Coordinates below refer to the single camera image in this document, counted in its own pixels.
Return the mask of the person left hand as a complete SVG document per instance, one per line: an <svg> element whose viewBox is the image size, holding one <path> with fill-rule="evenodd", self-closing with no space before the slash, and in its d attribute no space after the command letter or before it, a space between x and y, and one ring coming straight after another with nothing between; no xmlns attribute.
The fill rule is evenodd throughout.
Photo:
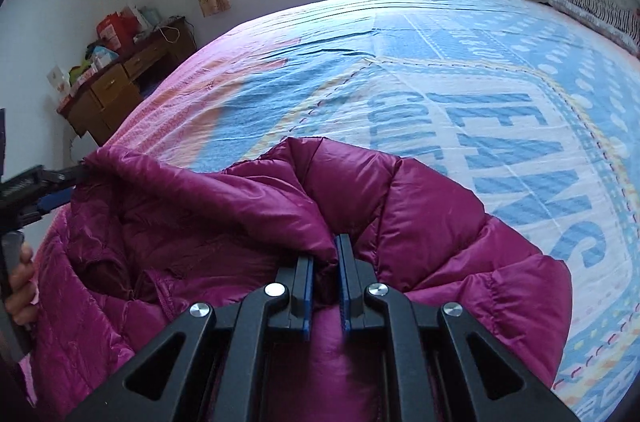
<svg viewBox="0 0 640 422"><path fill-rule="evenodd" d="M28 243L24 242L18 264L9 275L11 294L4 301L6 312L17 326L27 326L37 319L35 273L34 251Z"/></svg>

